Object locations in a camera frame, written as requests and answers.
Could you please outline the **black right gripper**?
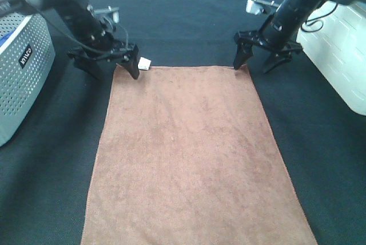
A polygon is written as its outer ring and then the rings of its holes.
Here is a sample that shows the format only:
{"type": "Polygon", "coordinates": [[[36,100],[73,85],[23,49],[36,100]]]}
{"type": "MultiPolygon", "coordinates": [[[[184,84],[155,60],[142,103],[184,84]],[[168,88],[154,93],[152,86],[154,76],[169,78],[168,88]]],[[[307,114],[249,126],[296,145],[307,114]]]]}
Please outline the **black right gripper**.
{"type": "Polygon", "coordinates": [[[301,44],[294,41],[269,43],[258,30],[238,31],[234,35],[234,41],[237,44],[237,53],[233,61],[234,70],[239,70],[246,64],[252,57],[254,47],[272,52],[263,64],[263,73],[269,73],[276,67],[291,62],[291,52],[299,53],[303,50],[301,44]]]}

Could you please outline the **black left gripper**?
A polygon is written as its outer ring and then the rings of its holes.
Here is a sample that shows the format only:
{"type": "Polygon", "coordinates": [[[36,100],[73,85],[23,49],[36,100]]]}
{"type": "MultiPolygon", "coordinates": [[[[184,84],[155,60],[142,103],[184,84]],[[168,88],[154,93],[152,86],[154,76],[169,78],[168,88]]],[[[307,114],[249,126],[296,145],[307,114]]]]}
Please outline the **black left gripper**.
{"type": "Polygon", "coordinates": [[[87,42],[78,42],[78,45],[70,49],[67,55],[74,59],[74,67],[83,70],[96,80],[102,79],[102,70],[98,61],[117,60],[134,80],[140,75],[138,68],[138,46],[132,44],[127,36],[118,39],[111,32],[104,35],[91,37],[87,42]]]}

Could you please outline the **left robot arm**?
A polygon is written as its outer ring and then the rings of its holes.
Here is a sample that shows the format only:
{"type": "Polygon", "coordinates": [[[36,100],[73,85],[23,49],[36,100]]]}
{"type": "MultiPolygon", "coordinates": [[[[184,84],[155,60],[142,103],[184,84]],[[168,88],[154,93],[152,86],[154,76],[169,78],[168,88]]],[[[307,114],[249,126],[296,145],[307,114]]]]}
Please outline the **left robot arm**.
{"type": "Polygon", "coordinates": [[[99,79],[98,62],[116,62],[133,79],[139,77],[138,46],[129,42],[128,34],[124,40],[114,36],[120,26],[118,7],[95,9],[89,0],[1,0],[1,16],[43,15],[49,9],[57,12],[70,31],[67,38],[77,44],[68,52],[76,68],[99,79]]]}

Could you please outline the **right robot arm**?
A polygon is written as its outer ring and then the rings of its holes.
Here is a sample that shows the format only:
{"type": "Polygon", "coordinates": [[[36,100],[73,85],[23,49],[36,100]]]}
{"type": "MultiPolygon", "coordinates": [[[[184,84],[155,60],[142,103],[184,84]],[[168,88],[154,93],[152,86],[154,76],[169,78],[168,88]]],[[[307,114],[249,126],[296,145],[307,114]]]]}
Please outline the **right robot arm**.
{"type": "Polygon", "coordinates": [[[237,70],[246,64],[253,55],[254,46],[270,52],[263,67],[265,73],[291,61],[293,53],[300,53],[303,50],[300,43],[291,40],[293,35],[308,17],[327,1],[339,5],[365,2],[365,0],[283,0],[278,5],[264,0],[248,0],[247,13],[267,14],[268,17],[258,30],[238,31],[234,35],[237,44],[234,69],[237,70]]]}

